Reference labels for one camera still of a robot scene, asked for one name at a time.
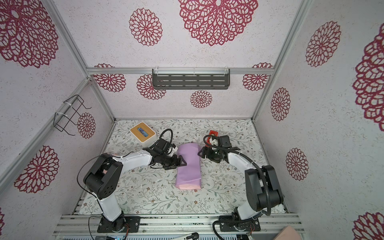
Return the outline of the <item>pink wrapping paper sheet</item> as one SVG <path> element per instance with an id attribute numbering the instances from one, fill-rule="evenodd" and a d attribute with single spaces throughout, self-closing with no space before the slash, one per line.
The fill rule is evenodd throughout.
<path id="1" fill-rule="evenodd" d="M 178 167 L 175 187 L 179 190 L 200 190 L 202 188 L 200 146 L 196 143 L 183 144 L 178 149 L 186 166 Z"/>

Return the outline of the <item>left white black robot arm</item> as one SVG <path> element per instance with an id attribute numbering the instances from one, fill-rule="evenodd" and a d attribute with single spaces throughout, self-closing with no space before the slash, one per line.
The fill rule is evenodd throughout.
<path id="1" fill-rule="evenodd" d="M 98 156 L 83 182 L 96 195 L 103 218 L 115 223 L 124 216 L 115 194 L 122 173 L 154 164 L 160 164 L 164 170 L 187 166 L 184 158 L 177 155 L 177 150 L 175 144 L 159 139 L 152 146 L 123 157 L 110 154 Z"/>

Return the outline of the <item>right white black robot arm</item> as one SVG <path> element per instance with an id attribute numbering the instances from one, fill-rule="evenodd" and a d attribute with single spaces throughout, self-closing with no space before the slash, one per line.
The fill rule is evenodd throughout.
<path id="1" fill-rule="evenodd" d="M 205 146 L 198 155 L 203 159 L 220 163 L 225 161 L 244 174 L 247 201 L 232 212 L 232 221 L 241 223 L 263 215 L 270 216 L 272 208 L 283 204 L 284 196 L 271 165 L 259 166 L 250 157 L 233 147 L 229 136 L 206 135 Z"/>

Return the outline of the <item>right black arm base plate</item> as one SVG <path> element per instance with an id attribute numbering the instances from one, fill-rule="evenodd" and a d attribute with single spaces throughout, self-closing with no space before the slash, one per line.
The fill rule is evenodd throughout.
<path id="1" fill-rule="evenodd" d="M 259 219 L 257 218 L 237 223 L 237 220 L 233 220 L 232 216 L 219 216 L 219 221 L 221 232 L 259 232 L 261 230 Z"/>

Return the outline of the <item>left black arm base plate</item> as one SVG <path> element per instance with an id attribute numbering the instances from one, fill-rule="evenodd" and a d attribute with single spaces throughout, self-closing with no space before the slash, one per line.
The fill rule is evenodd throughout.
<path id="1" fill-rule="evenodd" d="M 114 222 L 102 217 L 97 233 L 137 233 L 141 217 L 119 217 Z"/>

